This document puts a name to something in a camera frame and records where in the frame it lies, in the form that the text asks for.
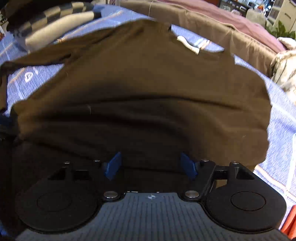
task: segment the white logo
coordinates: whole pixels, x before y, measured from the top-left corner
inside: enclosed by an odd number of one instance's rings
[[[153,199],[156,198],[156,196],[154,196],[153,194],[151,194],[151,195],[148,196],[148,198],[149,198],[150,200],[153,200]]]
[[[33,73],[32,72],[27,72],[25,73],[25,82],[29,82],[33,78]]]

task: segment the gray ribbed plate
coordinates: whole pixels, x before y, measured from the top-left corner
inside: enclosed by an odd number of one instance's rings
[[[185,202],[176,193],[127,193],[105,203],[84,227],[65,234],[25,230],[18,241],[288,241],[278,230],[240,234],[226,230],[205,214],[201,205]]]

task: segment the white cabinet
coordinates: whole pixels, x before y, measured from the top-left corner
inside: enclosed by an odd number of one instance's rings
[[[296,5],[291,0],[276,0],[268,16],[269,21],[278,26],[279,20],[283,23],[286,31],[296,28]]]

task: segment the drawer handle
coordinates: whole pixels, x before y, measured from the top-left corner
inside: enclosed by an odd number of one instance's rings
[[[290,17],[288,14],[285,13],[285,15],[286,15],[289,19],[291,19],[291,17]]]
[[[245,12],[247,9],[245,8],[245,7],[243,7],[243,6],[240,6],[240,8],[239,8],[241,11],[243,11],[243,12]]]

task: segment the green plant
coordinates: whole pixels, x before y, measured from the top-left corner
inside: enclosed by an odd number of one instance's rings
[[[272,31],[269,27],[266,26],[266,30],[276,38],[278,37],[285,37],[285,38],[292,38],[296,39],[295,31],[286,32],[286,28],[281,21],[279,21],[278,27],[275,28],[276,30]]]

